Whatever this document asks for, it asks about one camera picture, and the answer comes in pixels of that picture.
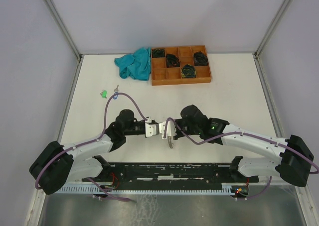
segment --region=small tool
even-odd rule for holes
[[[117,87],[114,89],[114,93],[116,94],[116,93],[118,93],[119,92],[119,85],[117,85]],[[117,99],[118,98],[118,95],[115,95],[114,97],[113,97],[113,99]]]
[[[103,90],[100,94],[101,94],[101,96],[102,96],[102,98],[107,98],[106,97],[106,93],[107,93],[107,91],[105,91],[105,90]]]

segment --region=black cable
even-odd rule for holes
[[[196,77],[196,69],[193,65],[186,64],[181,69],[181,77],[182,78],[195,78]]]
[[[177,58],[174,54],[166,54],[166,65],[168,68],[174,68],[180,66],[179,58]]]
[[[194,53],[195,66],[208,66],[208,58],[203,52]]]
[[[165,50],[163,48],[156,48],[152,50],[152,57],[153,58],[164,58],[165,57]]]

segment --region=green object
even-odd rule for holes
[[[103,90],[103,92],[101,92],[102,98],[106,98],[106,93],[107,93],[107,91],[105,91],[105,90]]]

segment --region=metal spring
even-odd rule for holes
[[[169,145],[169,147],[171,148],[171,149],[173,149],[173,142],[172,142],[172,140],[171,140],[171,136],[168,136],[167,137],[167,141],[168,141],[168,145]]]

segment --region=robotic arm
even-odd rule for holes
[[[172,139],[199,135],[203,140],[215,138],[208,143],[237,146],[264,156],[251,159],[243,156],[235,157],[228,172],[235,181],[251,176],[280,176],[295,186],[304,187],[307,184],[311,165],[280,146],[280,144],[288,146],[313,161],[314,156],[298,136],[292,135],[290,139],[284,139],[256,134],[236,127],[225,120],[207,118],[194,105],[185,107],[181,111],[181,119],[176,119],[174,122],[157,123],[150,118],[137,121],[131,110],[122,110],[104,134],[89,140],[90,143],[87,143],[87,140],[65,145],[57,141],[51,142],[32,164],[29,171],[37,179],[51,159],[62,151],[71,149],[54,160],[40,175],[39,185],[46,194],[52,194],[65,183],[86,177],[97,177],[105,167],[109,166],[100,154],[121,147],[126,142],[128,135],[143,134],[145,137],[151,137],[162,134],[162,138],[168,138],[170,147],[172,147]]]

